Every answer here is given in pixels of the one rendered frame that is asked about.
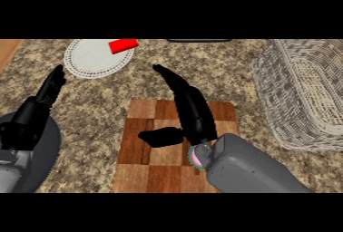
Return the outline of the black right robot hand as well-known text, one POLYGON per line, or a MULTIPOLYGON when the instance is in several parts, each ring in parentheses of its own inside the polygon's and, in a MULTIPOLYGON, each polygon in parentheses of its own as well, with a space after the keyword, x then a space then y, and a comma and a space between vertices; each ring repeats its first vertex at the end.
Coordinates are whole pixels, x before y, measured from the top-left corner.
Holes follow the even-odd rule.
POLYGON ((183 139, 188 139, 194 146, 216 140, 219 138, 216 123, 202 93, 164 66, 154 64, 152 69, 161 74, 174 94, 180 127, 143 130, 137 133, 137 137, 152 148, 177 145, 183 139))

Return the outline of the pink cupcake with teal wrapper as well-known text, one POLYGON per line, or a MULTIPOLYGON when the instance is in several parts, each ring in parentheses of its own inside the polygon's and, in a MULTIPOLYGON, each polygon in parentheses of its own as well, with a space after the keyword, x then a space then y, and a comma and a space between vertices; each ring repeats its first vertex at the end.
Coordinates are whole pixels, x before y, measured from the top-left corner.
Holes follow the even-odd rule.
POLYGON ((207 152, 210 151, 208 145, 195 145, 188 150, 188 161, 195 169, 204 170, 207 168, 207 152))

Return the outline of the checkered wooden cutting board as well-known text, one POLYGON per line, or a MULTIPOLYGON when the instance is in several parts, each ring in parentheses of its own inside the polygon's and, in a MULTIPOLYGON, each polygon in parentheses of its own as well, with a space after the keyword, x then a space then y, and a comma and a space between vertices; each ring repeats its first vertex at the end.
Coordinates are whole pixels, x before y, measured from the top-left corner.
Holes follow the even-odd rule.
POLYGON ((115 193, 219 193, 207 175, 188 160, 191 143, 152 148, 137 137, 140 131, 180 127, 173 101, 133 99, 129 105, 121 150, 117 160, 115 193))

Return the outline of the white wicker basket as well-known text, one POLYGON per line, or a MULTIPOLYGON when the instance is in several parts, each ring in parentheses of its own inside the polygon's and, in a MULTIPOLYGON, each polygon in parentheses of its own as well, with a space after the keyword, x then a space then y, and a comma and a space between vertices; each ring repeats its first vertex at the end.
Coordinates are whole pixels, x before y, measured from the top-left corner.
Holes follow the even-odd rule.
POLYGON ((343 151, 343 39, 271 39, 250 68, 279 145, 343 151))

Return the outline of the light wooden board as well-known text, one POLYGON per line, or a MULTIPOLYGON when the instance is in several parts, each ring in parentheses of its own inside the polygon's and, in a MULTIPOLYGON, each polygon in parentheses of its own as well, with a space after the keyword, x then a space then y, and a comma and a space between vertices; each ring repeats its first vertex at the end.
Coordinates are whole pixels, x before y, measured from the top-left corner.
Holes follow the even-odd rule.
POLYGON ((0 39, 0 72, 4 70, 21 45, 22 39, 0 39))

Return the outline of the red block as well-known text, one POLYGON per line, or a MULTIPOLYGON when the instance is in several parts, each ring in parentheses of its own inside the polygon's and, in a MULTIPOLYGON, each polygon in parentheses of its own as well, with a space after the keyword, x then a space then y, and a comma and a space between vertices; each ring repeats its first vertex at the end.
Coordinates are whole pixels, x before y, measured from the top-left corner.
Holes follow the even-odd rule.
POLYGON ((121 53, 137 47, 136 39, 118 39, 108 43, 109 51, 112 54, 121 53))

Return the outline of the white round placemat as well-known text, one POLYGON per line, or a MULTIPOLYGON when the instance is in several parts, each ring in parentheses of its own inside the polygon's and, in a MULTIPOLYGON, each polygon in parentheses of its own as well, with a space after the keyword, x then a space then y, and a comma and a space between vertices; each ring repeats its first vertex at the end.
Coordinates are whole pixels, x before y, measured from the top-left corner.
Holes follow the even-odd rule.
POLYGON ((134 49, 112 53, 108 43, 112 39, 75 39, 64 52, 64 67, 83 79, 103 78, 130 62, 134 49))

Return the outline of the dark grey round plate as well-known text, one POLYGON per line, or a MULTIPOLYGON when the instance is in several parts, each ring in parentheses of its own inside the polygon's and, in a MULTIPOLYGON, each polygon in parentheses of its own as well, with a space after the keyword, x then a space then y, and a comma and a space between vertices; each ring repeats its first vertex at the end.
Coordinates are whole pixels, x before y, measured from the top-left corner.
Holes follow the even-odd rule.
MULTIPOLYGON (((12 120, 13 112, 0 116, 0 124, 12 120)), ((32 161, 21 189, 9 193, 34 193, 41 186, 59 157, 62 135, 53 118, 49 118, 40 141, 31 150, 32 161)))

